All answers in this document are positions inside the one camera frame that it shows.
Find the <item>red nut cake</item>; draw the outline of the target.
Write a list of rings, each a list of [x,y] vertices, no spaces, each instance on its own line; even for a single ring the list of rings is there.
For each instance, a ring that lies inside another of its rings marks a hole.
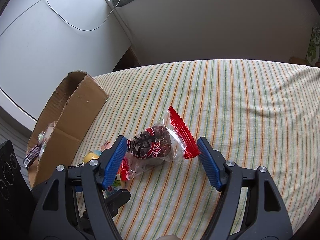
[[[165,161],[193,159],[199,153],[188,126],[171,106],[161,121],[127,140],[118,174],[128,181]]]

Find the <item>Snickers bar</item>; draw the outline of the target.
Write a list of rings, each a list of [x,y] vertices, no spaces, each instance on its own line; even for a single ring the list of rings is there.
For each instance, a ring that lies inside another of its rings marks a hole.
[[[23,160],[23,164],[26,168],[31,167],[34,161],[39,157],[40,151],[41,151],[41,147],[39,145],[34,146],[29,151],[29,153],[26,155],[26,157]]]

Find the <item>pink snack packet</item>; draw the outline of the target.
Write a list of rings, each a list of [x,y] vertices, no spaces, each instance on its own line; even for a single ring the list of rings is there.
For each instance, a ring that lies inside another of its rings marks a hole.
[[[109,149],[109,148],[111,148],[110,142],[109,142],[109,141],[105,141],[105,142],[101,145],[100,150],[101,150],[101,151],[104,151],[104,150]]]

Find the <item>brown cardboard box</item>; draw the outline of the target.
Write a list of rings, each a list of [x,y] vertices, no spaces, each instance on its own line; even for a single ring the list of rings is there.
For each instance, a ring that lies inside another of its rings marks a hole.
[[[57,165],[71,165],[97,114],[107,101],[105,91],[83,71],[74,71],[61,81],[47,101],[29,138],[27,149],[38,135],[54,124],[41,158],[28,168],[31,187],[49,179]]]

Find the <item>striped tablecloth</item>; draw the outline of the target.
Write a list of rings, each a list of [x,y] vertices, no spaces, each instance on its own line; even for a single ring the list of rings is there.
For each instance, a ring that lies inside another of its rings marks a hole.
[[[319,200],[319,69],[253,60],[164,63],[97,76],[109,98],[73,164],[131,137],[174,107],[194,138],[239,166],[265,166],[297,231]],[[123,239],[200,239],[216,208],[198,158],[164,163],[126,183],[114,221]]]

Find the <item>white cabinet with shelf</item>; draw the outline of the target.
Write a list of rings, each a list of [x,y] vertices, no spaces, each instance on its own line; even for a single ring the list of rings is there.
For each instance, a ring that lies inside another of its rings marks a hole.
[[[1,107],[33,130],[69,72],[109,73],[130,45],[106,0],[10,0],[1,14]]]

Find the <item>green white carton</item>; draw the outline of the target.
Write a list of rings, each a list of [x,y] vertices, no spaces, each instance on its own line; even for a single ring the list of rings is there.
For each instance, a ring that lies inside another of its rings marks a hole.
[[[310,66],[319,65],[319,25],[312,28],[305,61]]]

